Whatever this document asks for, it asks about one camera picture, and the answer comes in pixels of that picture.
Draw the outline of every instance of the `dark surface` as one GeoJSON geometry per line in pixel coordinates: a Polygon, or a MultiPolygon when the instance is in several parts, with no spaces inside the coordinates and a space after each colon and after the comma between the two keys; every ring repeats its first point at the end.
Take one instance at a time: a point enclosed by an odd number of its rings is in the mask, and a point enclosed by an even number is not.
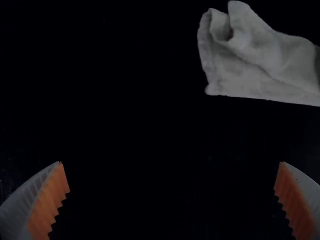
{"type": "MultiPolygon", "coordinates": [[[[62,161],[71,193],[50,239],[98,239],[115,229],[149,239],[292,239],[274,181],[279,161],[286,161],[320,182],[320,108],[205,95],[197,30],[209,7],[226,12],[227,1],[158,5],[161,14],[150,7],[152,20],[137,23],[122,7],[114,10],[125,16],[122,46],[138,38],[137,29],[159,26],[142,41],[152,43],[148,51],[159,61],[147,77],[147,96],[120,77],[112,80],[121,87],[106,86],[109,67],[98,72],[104,61],[100,42],[107,42],[103,30],[119,18],[108,22],[103,9],[38,12],[6,4],[5,83],[22,81],[2,88],[9,113],[3,110],[0,126],[1,201],[62,161]],[[125,89],[142,100],[126,99],[125,89]],[[109,99],[111,92],[117,97],[109,99]]],[[[269,2],[250,5],[277,31],[320,44],[305,27],[317,20],[311,5],[292,4],[290,11],[269,2]]],[[[114,61],[123,77],[132,61],[114,61]]],[[[149,73],[147,65],[142,69],[149,73]]],[[[140,74],[129,74],[140,83],[140,74]]]]}

